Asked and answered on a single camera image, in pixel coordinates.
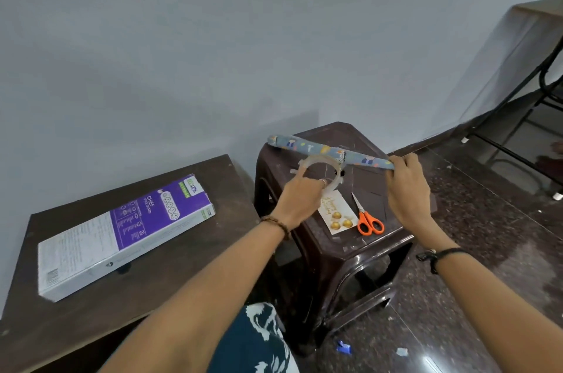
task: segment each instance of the green label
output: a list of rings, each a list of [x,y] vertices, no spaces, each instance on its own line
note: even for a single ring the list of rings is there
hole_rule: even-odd
[[[180,183],[179,183],[179,187],[182,189],[182,192],[184,193],[184,196],[185,196],[186,198],[189,198],[189,197],[190,197],[190,193],[187,191],[186,185],[184,185],[183,182],[180,182]]]

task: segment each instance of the person's left hand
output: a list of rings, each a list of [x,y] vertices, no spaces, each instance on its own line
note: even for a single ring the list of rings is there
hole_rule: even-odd
[[[295,177],[283,188],[272,216],[289,229],[294,229],[320,207],[321,193],[326,180],[305,178],[306,169],[299,167]]]

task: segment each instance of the black metal frame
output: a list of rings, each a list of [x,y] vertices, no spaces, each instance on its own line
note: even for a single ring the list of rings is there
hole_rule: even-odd
[[[476,136],[479,139],[481,139],[481,140],[489,143],[490,145],[494,146],[499,151],[504,152],[505,154],[511,156],[514,159],[517,159],[521,163],[524,163],[525,165],[530,167],[532,170],[535,170],[535,171],[543,174],[544,176],[550,178],[553,182],[555,182],[556,184],[560,185],[563,188],[563,181],[561,181],[558,178],[555,178],[553,176],[550,176],[548,173],[541,170],[536,164],[532,163],[531,161],[527,160],[526,158],[518,155],[516,152],[511,151],[510,149],[508,149],[504,146],[504,144],[506,144],[508,142],[508,140],[510,140],[512,135],[514,135],[516,133],[518,128],[520,128],[522,123],[524,121],[528,120],[528,117],[531,115],[531,113],[534,111],[534,109],[538,105],[544,104],[544,105],[547,105],[551,108],[557,109],[558,111],[563,113],[563,107],[560,106],[560,105],[563,105],[563,98],[559,97],[558,95],[556,95],[554,93],[555,89],[557,89],[560,86],[563,86],[563,75],[561,75],[557,80],[555,80],[551,84],[545,83],[545,75],[547,74],[548,70],[550,69],[550,66],[553,64],[553,61],[555,60],[555,58],[559,55],[559,53],[562,50],[563,50],[563,36],[561,37],[561,39],[559,40],[559,42],[557,43],[557,45],[555,46],[555,49],[551,52],[551,54],[548,57],[546,57],[545,60],[539,66],[537,66],[531,72],[530,75],[528,75],[526,78],[524,78],[524,80],[519,85],[517,85],[516,88],[512,92],[510,92],[510,94],[506,98],[504,98],[503,101],[495,109],[493,109],[487,115],[485,115],[485,117],[482,120],[480,120],[475,126],[471,127],[468,135],[466,135],[465,138],[463,139],[463,142],[464,143],[467,142],[467,140],[471,136]],[[524,88],[524,86],[527,85],[538,74],[539,74],[539,78],[538,78],[539,88],[542,91],[542,95],[536,101],[536,103],[528,110],[528,112],[524,115],[524,117],[522,117],[522,119],[518,122],[516,127],[510,132],[508,137],[505,138],[504,142],[503,143],[495,142],[495,141],[489,139],[487,136],[479,133],[479,129],[486,122],[488,122],[492,117],[494,117],[498,112],[500,112],[500,110],[503,109],[506,106],[506,104],[508,104],[510,102],[510,100],[514,96],[516,96],[516,94],[519,91],[521,91]]]

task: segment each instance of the scissors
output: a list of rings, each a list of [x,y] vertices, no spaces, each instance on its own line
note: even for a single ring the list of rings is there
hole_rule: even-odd
[[[360,210],[360,219],[357,222],[357,230],[360,231],[362,235],[383,234],[385,231],[385,225],[379,219],[376,219],[370,213],[366,212],[360,202],[357,200],[356,196],[352,192],[352,197],[356,202],[358,210]]]

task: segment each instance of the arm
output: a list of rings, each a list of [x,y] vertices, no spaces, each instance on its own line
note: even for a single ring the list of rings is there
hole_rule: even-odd
[[[320,206],[323,182],[303,177],[284,188],[272,216],[296,228]],[[205,372],[283,230],[262,222],[209,263],[129,335],[100,373]]]
[[[426,249],[458,247],[430,216],[430,188],[416,154],[390,159],[389,204],[398,220]],[[436,269],[503,371],[563,371],[563,330],[475,258],[449,254]]]

